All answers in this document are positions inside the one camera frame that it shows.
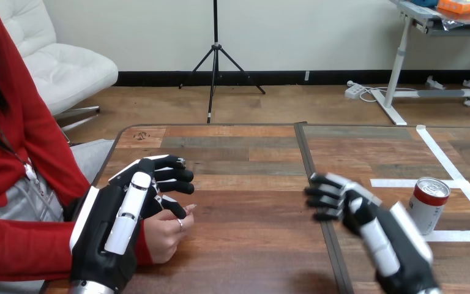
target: white leather chair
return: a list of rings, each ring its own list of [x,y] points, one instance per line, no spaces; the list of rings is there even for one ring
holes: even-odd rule
[[[63,118],[99,112],[99,107],[89,107],[62,113],[116,82],[118,68],[113,61],[91,50],[57,43],[42,0],[0,0],[0,17],[52,115]]]

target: can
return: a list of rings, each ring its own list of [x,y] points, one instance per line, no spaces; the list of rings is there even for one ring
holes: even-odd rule
[[[438,179],[424,177],[417,180],[408,214],[421,234],[427,235],[433,231],[450,193],[448,185]]]

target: power strip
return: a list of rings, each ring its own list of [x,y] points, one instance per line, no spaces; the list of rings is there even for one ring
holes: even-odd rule
[[[357,99],[363,92],[365,92],[365,87],[360,84],[353,84],[350,88],[345,90],[345,97]]]

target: tripod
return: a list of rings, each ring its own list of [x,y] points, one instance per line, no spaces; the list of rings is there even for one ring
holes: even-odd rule
[[[233,63],[241,72],[242,74],[247,78],[247,80],[255,87],[257,87],[261,92],[262,94],[265,94],[266,92],[260,87],[258,86],[257,84],[255,84],[255,82],[253,81],[253,79],[251,79],[251,77],[248,75],[247,72],[244,71],[244,69],[242,69],[236,62],[235,60],[233,60],[233,58],[231,58],[230,55],[228,55],[226,53],[226,51],[222,48],[222,46],[218,43],[218,30],[217,30],[217,0],[214,0],[214,41],[215,43],[212,45],[212,48],[210,49],[210,51],[208,51],[208,53],[206,53],[206,56],[199,62],[199,64],[193,69],[193,71],[190,73],[190,75],[185,79],[185,81],[183,83],[181,83],[181,85],[179,85],[179,89],[183,88],[183,85],[189,81],[189,79],[191,79],[191,77],[193,76],[193,74],[195,74],[195,72],[197,71],[197,69],[203,64],[203,62],[206,60],[206,58],[208,58],[208,56],[210,56],[210,54],[212,54],[212,52],[214,53],[214,66],[213,66],[213,69],[212,69],[212,86],[210,87],[210,104],[208,105],[208,119],[207,119],[207,123],[210,123],[210,119],[212,118],[212,102],[214,100],[214,90],[215,90],[215,78],[220,78],[220,73],[219,73],[219,69],[218,69],[218,56],[219,56],[219,51],[221,51],[230,61],[231,63]]]

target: chair base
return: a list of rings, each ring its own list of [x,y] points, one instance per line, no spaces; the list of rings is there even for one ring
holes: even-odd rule
[[[64,134],[65,139],[67,140],[67,143],[71,145],[71,141],[69,138],[66,136],[65,132],[67,132],[70,129],[73,129],[76,126],[79,126],[80,124],[85,123],[86,121],[90,121],[94,117],[96,117],[100,113],[100,107],[99,106],[91,106],[91,107],[83,107],[83,108],[76,108],[76,109],[69,109],[66,110],[62,113],[59,113],[58,115],[54,115],[55,120],[60,120],[60,119],[70,119],[75,116],[79,115],[85,115],[85,114],[94,114],[88,118],[81,119],[77,122],[71,123],[67,126],[61,127],[60,130],[62,131],[62,134]]]
[[[54,117],[55,117],[55,119],[59,120],[59,119],[64,119],[64,118],[71,118],[71,117],[77,116],[77,115],[83,115],[83,114],[86,114],[86,113],[93,113],[93,112],[100,113],[100,107],[99,106],[91,106],[91,107],[69,109],[69,110],[66,110],[62,113],[59,113],[59,114],[55,115]]]

